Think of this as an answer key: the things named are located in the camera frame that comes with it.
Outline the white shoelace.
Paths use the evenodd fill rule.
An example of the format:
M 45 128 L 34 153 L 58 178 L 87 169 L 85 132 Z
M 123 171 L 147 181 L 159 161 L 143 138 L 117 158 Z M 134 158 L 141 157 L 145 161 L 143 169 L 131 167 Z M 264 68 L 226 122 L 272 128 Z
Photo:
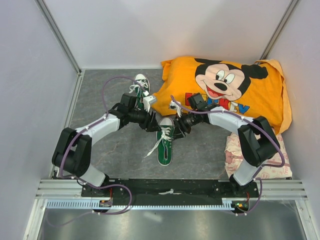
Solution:
M 155 143 L 154 147 L 148 152 L 148 154 L 145 156 L 148 157 L 149 155 L 152 154 L 152 152 L 159 146 L 159 144 L 163 141 L 172 141 L 172 137 L 171 137 L 171 131 L 172 128 L 169 126 L 166 127 L 161 127 L 161 136 L 160 139 Z

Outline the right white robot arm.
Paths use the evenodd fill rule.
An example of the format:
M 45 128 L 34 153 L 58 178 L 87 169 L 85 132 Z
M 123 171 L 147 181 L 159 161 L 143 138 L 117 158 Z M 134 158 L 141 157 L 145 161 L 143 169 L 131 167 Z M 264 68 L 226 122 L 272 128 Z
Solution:
M 268 120 L 239 115 L 215 102 L 207 103 L 200 93 L 188 99 L 190 109 L 171 96 L 169 107 L 177 111 L 174 119 L 176 138 L 183 138 L 199 123 L 207 123 L 234 133 L 239 138 L 243 160 L 229 178 L 229 191 L 235 197 L 247 191 L 247 185 L 256 179 L 264 167 L 281 168 L 285 157 Z

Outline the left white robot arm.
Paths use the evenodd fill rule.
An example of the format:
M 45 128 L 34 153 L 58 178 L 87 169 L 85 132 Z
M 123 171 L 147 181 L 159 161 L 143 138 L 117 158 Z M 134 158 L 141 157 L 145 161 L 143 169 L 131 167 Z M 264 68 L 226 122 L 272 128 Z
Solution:
M 52 156 L 52 164 L 59 168 L 58 177 L 79 179 L 92 186 L 99 197 L 106 196 L 110 191 L 109 177 L 91 164 L 93 145 L 129 123 L 138 124 L 146 132 L 159 131 L 156 114 L 151 110 L 156 101 L 153 95 L 145 96 L 140 109 L 138 97 L 124 93 L 120 102 L 92 123 L 76 129 L 64 128 Z

